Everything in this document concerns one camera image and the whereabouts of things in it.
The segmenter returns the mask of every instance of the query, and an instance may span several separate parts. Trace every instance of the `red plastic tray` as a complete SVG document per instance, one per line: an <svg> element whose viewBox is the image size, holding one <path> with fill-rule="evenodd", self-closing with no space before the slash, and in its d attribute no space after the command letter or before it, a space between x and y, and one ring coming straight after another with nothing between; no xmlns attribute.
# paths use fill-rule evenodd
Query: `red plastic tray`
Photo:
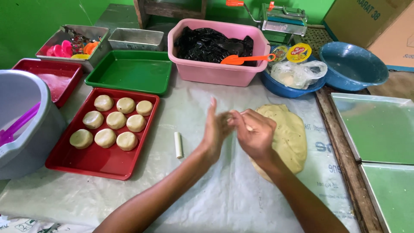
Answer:
<svg viewBox="0 0 414 233"><path fill-rule="evenodd" d="M104 122L99 128L88 129L82 123L82 119L87 112L96 110L94 101L99 95L110 96L114 100L114 105L112 109L101 112L104 116ZM95 142L86 149L78 150L69 143L69 138L72 133L79 129L89 130L95 137L98 131L109 128L106 124L106 117L111 112L117 111L116 103L123 97L129 97L133 99L135 103L142 100L148 100L154 105L151 115L145 116L145 120L147 121L145 129L139 133L134 133L138 138L138 145L133 150L123 151L116 145L116 143L110 148L104 149L98 146ZM45 166L52 170L72 172L82 175L93 175L117 180L129 179L134 170L142 146L144 145L145 137L151 127L158 104L159 97L156 95L99 87L94 88L51 151ZM126 114L126 117L128 118L135 114L138 113L134 110L132 113ZM117 136L127 131L129 130L126 126L114 130Z"/></svg>
<svg viewBox="0 0 414 233"><path fill-rule="evenodd" d="M58 108L65 104L83 75L81 64L28 58L20 60L12 70L27 71L41 78Z"/></svg>

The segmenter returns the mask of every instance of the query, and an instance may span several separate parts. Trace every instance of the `white plastic sheet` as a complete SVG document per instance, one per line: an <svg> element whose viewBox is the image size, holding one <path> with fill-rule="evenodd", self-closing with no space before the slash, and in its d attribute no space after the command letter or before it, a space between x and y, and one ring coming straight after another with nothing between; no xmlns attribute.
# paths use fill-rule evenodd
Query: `white plastic sheet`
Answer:
<svg viewBox="0 0 414 233"><path fill-rule="evenodd" d="M194 83L171 74L159 110L128 181L42 168L12 180L0 196L0 213L56 223L97 226L114 209L151 187L196 148L202 139L210 96L218 112L286 104L305 122L308 158L297 177L345 224L359 232L339 166L313 93L285 99L255 78L248 87ZM82 83L62 109L71 119L86 98ZM184 158L174 152L174 132L182 134ZM235 134L224 142L219 161L147 230L148 232L303 232L277 187L258 175Z"/></svg>

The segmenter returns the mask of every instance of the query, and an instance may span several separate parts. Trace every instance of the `round dough piece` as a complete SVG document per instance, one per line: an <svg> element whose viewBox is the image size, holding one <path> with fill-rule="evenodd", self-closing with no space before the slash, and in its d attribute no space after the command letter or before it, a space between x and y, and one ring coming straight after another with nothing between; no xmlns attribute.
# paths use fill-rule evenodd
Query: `round dough piece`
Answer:
<svg viewBox="0 0 414 233"><path fill-rule="evenodd" d="M102 125L104 121L103 118L104 117L100 112L90 111L83 117L82 122L88 129L97 129Z"/></svg>
<svg viewBox="0 0 414 233"><path fill-rule="evenodd" d="M134 149L138 144L137 137L131 132L125 132L118 135L116 144L124 151L130 151Z"/></svg>
<svg viewBox="0 0 414 233"><path fill-rule="evenodd" d="M279 154L292 173L301 172L308 154L303 120L296 114L289 112L284 104L265 104L256 109L256 112L277 123L272 148ZM256 162L252 158L250 160L256 171L267 181L272 182Z"/></svg>
<svg viewBox="0 0 414 233"><path fill-rule="evenodd" d="M102 129L95 135L95 142L102 148L111 147L116 141L116 135L112 129Z"/></svg>
<svg viewBox="0 0 414 233"><path fill-rule="evenodd" d="M111 129L120 129L127 123L127 118L122 112L111 112L106 117L106 124Z"/></svg>
<svg viewBox="0 0 414 233"><path fill-rule="evenodd" d="M108 111L113 107L113 99L107 95L100 95L95 99L94 106L100 112Z"/></svg>
<svg viewBox="0 0 414 233"><path fill-rule="evenodd" d="M141 132L143 129L145 129L145 125L147 124L147 121L145 118L141 115L133 115L130 116L127 120L127 127L131 132Z"/></svg>
<svg viewBox="0 0 414 233"><path fill-rule="evenodd" d="M116 108L119 112L122 112L123 114L128 114L134 111L135 102L131 98L124 97L118 100L118 102L116 103Z"/></svg>
<svg viewBox="0 0 414 233"><path fill-rule="evenodd" d="M80 129L74 132L69 139L69 143L76 149L85 149L94 141L94 136L86 129Z"/></svg>
<svg viewBox="0 0 414 233"><path fill-rule="evenodd" d="M147 100L140 101L137 104L137 113L144 117L151 115L152 112L152 103Z"/></svg>

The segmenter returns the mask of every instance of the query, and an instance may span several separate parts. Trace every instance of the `orange spatula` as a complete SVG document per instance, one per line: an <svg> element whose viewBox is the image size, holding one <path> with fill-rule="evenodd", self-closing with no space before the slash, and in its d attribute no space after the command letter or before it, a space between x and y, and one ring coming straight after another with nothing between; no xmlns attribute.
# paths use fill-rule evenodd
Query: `orange spatula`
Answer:
<svg viewBox="0 0 414 233"><path fill-rule="evenodd" d="M230 56L224 58L220 62L220 64L241 65L245 61L261 61L261 60L273 61L275 58L276 58L276 56L273 53L271 53L269 55L264 55L264 56L242 57L242 58L239 58L237 55L230 55Z"/></svg>

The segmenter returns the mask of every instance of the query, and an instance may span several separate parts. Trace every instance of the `green baking tray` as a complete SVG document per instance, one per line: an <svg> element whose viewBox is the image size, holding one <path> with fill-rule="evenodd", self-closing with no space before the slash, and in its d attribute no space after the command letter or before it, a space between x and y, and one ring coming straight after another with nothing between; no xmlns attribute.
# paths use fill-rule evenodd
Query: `green baking tray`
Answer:
<svg viewBox="0 0 414 233"><path fill-rule="evenodd" d="M86 85L163 95L172 61L168 52L112 50L85 79Z"/></svg>

